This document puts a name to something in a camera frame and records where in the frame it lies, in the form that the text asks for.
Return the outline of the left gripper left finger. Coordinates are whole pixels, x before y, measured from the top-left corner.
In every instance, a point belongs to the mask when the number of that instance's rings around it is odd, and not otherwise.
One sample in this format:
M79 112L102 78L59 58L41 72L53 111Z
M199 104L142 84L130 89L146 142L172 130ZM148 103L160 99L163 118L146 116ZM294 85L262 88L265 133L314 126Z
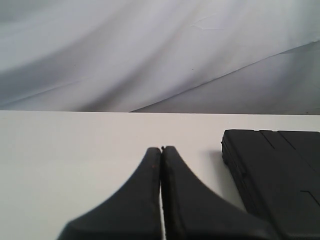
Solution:
M147 149L125 184L106 201L70 221L60 240L160 240L161 151Z

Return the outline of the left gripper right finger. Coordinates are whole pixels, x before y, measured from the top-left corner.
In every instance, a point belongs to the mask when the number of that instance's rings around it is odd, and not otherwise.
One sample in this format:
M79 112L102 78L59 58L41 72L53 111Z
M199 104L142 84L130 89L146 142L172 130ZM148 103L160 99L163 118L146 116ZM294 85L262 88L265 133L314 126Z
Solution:
M161 196L168 240L276 240L271 225L210 190L177 149L162 148Z

